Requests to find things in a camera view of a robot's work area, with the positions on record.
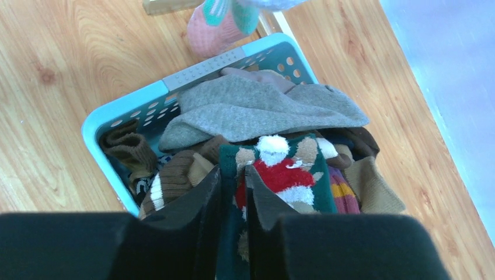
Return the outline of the pink patterned sock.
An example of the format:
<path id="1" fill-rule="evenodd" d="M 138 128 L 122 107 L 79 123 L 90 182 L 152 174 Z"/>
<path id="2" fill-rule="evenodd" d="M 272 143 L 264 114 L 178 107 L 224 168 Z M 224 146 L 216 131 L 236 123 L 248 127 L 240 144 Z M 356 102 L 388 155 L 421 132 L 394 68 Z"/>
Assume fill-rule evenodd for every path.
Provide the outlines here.
<path id="1" fill-rule="evenodd" d="M 243 1 L 204 1 L 195 8 L 187 25 L 192 52 L 201 58 L 224 52 L 256 30 L 259 13 L 258 8 Z"/>

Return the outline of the green reindeer sock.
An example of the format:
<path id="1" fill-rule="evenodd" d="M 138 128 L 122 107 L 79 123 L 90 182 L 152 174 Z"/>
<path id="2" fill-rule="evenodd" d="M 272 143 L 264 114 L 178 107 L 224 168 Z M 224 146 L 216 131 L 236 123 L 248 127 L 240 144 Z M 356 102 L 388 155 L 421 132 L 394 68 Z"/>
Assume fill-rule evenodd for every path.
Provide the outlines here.
<path id="1" fill-rule="evenodd" d="M 253 166 L 264 184 L 299 213 L 337 213 L 328 165 L 316 137 L 261 136 L 255 145 L 221 145 L 222 224 L 216 278 L 249 279 L 244 169 Z"/>

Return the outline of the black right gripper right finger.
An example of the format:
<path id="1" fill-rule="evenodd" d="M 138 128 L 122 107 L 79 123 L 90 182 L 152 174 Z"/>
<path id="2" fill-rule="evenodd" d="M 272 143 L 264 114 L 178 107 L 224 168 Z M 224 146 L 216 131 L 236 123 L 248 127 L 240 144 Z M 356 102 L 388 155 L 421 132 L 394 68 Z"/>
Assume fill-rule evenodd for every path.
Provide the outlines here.
<path id="1" fill-rule="evenodd" d="M 245 169 L 252 279 L 449 279 L 422 224 L 406 215 L 302 214 Z"/>

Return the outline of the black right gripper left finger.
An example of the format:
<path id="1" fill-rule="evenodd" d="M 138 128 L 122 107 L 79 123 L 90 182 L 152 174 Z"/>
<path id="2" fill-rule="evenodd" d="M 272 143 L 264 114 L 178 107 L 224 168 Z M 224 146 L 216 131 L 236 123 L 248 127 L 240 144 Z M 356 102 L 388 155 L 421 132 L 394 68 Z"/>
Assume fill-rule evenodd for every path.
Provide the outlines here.
<path id="1" fill-rule="evenodd" d="M 214 279 L 221 174 L 146 219 L 127 212 L 1 215 L 2 279 Z"/>

